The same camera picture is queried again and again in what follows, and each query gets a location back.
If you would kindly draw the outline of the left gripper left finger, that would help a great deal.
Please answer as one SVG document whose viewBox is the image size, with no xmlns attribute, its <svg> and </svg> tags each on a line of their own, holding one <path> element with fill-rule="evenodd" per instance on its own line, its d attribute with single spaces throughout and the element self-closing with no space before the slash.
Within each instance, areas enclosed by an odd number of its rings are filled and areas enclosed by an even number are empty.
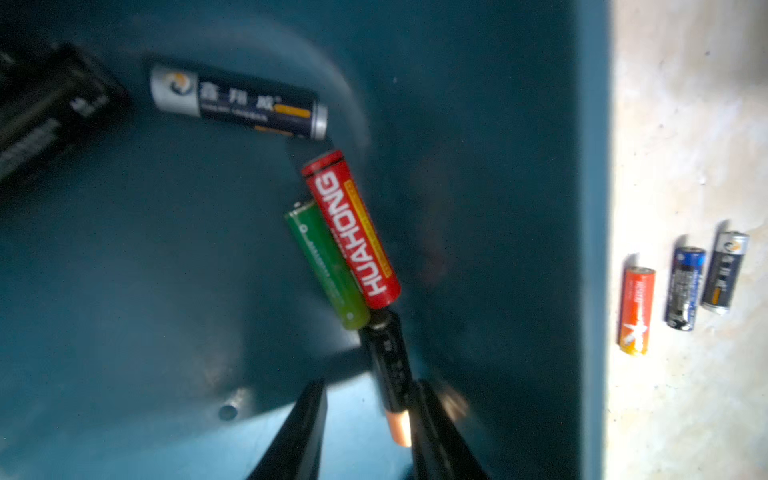
<svg viewBox="0 0 768 480">
<path fill-rule="evenodd" d="M 317 479 L 327 411 L 325 381 L 310 381 L 247 479 Z"/>
</svg>

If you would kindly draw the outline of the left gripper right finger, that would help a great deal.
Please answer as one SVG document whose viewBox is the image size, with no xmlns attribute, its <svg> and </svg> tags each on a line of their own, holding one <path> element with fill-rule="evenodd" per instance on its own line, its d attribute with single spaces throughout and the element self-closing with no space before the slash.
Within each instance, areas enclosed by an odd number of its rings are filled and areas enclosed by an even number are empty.
<svg viewBox="0 0 768 480">
<path fill-rule="evenodd" d="M 426 380 L 409 393 L 414 479 L 488 479 Z"/>
</svg>

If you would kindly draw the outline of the teal plastic storage box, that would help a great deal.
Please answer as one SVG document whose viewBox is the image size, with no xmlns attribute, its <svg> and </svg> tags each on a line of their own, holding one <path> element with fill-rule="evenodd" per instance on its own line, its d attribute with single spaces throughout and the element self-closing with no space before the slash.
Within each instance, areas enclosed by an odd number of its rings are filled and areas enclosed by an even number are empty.
<svg viewBox="0 0 768 480">
<path fill-rule="evenodd" d="M 2 477 L 242 479 L 316 378 L 320 477 L 411 477 L 283 218 L 332 149 L 484 470 L 599 477 L 607 27 L 595 1 L 3 2 L 3 41 L 74 44 L 132 104 L 1 205 Z M 326 137 L 161 111 L 155 64 L 312 91 Z"/>
</svg>

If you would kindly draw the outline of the red orange AAA battery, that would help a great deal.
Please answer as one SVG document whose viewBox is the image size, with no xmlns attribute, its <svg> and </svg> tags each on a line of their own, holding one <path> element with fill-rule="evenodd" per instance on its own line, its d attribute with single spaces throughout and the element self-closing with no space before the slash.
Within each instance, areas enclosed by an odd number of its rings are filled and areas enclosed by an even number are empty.
<svg viewBox="0 0 768 480">
<path fill-rule="evenodd" d="M 648 351 L 655 274 L 653 269 L 640 266 L 629 267 L 624 273 L 617 342 L 621 351 L 632 356 Z"/>
</svg>

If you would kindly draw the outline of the dark blue battery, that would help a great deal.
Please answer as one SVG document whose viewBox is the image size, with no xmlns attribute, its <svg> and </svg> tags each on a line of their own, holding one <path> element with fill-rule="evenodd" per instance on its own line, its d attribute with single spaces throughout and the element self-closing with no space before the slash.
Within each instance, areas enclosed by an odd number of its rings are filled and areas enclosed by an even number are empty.
<svg viewBox="0 0 768 480">
<path fill-rule="evenodd" d="M 665 310 L 665 323 L 676 330 L 692 331 L 696 322 L 699 287 L 707 252 L 698 247 L 676 247 Z"/>
</svg>

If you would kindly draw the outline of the black silver battery row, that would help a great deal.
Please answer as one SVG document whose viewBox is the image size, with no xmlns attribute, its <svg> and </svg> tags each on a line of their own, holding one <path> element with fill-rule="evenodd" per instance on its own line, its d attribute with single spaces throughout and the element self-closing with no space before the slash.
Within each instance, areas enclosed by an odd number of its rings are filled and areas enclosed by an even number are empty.
<svg viewBox="0 0 768 480">
<path fill-rule="evenodd" d="M 717 235 L 701 298 L 705 309 L 720 315 L 730 310 L 749 240 L 738 231 Z"/>
</svg>

